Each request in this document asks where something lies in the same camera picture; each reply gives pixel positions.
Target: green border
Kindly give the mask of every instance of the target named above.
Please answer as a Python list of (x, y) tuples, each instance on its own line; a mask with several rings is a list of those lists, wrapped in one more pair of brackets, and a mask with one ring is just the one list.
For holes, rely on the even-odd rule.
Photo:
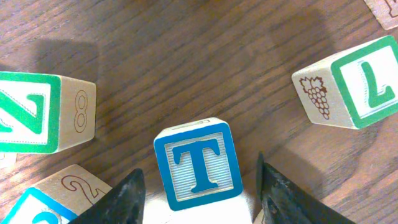
[(357, 59), (360, 59), (364, 56), (367, 56), (377, 50), (380, 50), (384, 47), (390, 46), (398, 63), (398, 45), (393, 36), (386, 36), (380, 40), (377, 40), (375, 43), (372, 43), (362, 49), (359, 49), (347, 56), (342, 57), (341, 59), (335, 61), (331, 65), (331, 72), (335, 78), (337, 87), (344, 99), (345, 105), (348, 108), (349, 114), (353, 120), (354, 125), (358, 128), (365, 128), (371, 124), (374, 124), (398, 111), (398, 104), (391, 105), (383, 110), (380, 110), (377, 113), (374, 113), (368, 117), (360, 118), (358, 111), (355, 108), (354, 101), (348, 91), (348, 87), (346, 82), (344, 81), (343, 74), (341, 73), (340, 68), (348, 63), (351, 63)]
[(46, 145), (16, 144), (0, 142), (1, 152), (21, 152), (50, 154), (58, 149), (59, 117), (60, 117), (60, 97), (61, 79), (56, 75), (44, 75), (34, 73), (19, 72), (0, 72), (0, 80), (46, 83), (51, 86), (50, 91), (50, 111), (49, 111), (49, 138)]

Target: number 8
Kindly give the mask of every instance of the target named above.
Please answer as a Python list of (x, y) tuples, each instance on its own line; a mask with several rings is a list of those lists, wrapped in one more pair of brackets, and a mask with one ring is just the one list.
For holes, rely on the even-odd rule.
[(75, 98), (75, 107), (76, 107), (76, 115), (75, 115), (75, 129), (78, 133), (82, 133), (87, 125), (87, 110), (88, 106), (88, 97), (85, 91), (80, 90)]

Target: grape engraving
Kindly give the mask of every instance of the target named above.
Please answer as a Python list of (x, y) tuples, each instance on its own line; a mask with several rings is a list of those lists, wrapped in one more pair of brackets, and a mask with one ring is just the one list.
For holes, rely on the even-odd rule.
[(323, 118), (330, 119), (330, 109), (326, 98), (326, 87), (323, 86), (322, 78), (301, 78), (300, 83), (303, 86), (304, 93), (308, 94), (311, 102), (318, 108)]

